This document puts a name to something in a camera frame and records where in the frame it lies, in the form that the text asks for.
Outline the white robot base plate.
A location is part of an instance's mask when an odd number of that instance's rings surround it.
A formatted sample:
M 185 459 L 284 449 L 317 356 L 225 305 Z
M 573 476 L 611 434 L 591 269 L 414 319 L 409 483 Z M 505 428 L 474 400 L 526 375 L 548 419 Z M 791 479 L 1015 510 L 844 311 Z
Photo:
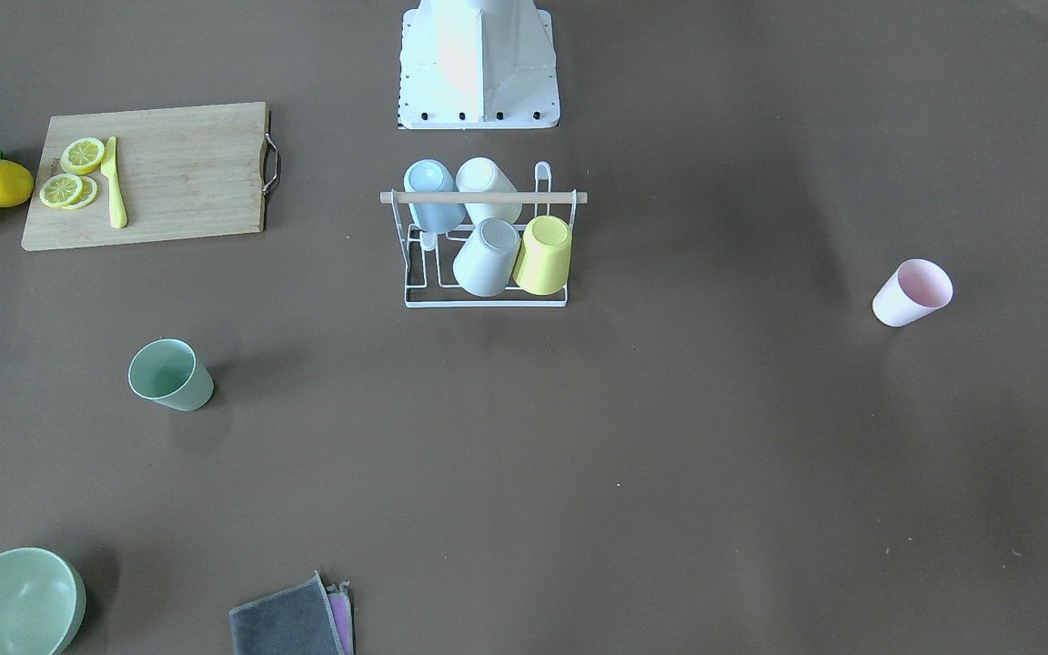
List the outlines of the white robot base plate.
M 399 63 L 399 128 L 559 124 L 552 16 L 532 1 L 420 1 L 403 13 Z

